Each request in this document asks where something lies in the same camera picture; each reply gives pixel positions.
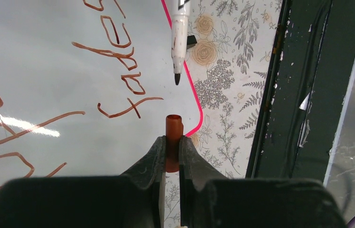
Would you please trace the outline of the whiteboard marker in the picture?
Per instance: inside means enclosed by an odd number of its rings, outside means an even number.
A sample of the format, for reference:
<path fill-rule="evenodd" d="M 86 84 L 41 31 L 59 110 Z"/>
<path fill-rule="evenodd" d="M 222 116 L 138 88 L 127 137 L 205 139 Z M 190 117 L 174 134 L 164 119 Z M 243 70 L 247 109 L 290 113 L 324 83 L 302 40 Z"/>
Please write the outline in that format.
<path fill-rule="evenodd" d="M 189 0 L 169 0 L 171 19 L 171 58 L 175 85 L 179 85 L 187 51 L 188 20 L 191 11 Z"/>

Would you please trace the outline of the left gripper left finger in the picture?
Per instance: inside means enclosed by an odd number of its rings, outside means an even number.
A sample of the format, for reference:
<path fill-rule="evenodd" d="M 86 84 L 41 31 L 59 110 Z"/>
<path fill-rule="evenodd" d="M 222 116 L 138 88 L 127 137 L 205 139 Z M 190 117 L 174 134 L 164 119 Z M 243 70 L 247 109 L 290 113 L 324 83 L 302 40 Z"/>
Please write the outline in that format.
<path fill-rule="evenodd" d="M 163 227 L 166 138 L 118 176 L 21 178 L 0 189 L 0 228 Z"/>

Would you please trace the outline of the pink framed whiteboard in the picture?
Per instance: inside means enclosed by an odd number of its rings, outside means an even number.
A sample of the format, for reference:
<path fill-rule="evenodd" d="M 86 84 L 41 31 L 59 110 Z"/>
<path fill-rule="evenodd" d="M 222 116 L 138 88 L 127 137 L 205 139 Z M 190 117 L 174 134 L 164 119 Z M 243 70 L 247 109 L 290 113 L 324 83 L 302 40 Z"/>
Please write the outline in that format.
<path fill-rule="evenodd" d="M 0 0 L 0 187 L 19 177 L 115 175 L 165 133 L 203 121 L 175 84 L 169 0 Z"/>

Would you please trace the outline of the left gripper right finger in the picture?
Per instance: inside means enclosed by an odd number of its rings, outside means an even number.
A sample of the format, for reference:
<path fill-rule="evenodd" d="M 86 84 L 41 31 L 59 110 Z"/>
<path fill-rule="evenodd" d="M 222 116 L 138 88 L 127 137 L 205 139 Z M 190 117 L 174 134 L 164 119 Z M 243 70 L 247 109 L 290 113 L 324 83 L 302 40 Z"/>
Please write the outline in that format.
<path fill-rule="evenodd" d="M 180 223 L 189 228 L 344 228 L 332 195 L 311 179 L 229 179 L 192 140 L 179 142 Z"/>

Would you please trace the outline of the brown marker cap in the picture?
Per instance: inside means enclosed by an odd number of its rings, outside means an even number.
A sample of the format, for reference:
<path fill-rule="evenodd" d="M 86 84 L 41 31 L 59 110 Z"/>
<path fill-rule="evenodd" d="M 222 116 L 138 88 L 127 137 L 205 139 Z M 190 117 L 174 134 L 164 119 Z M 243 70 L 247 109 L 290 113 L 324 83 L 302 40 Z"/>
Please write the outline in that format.
<path fill-rule="evenodd" d="M 166 172 L 179 171 L 179 142 L 183 136 L 182 117 L 170 114 L 166 117 Z"/>

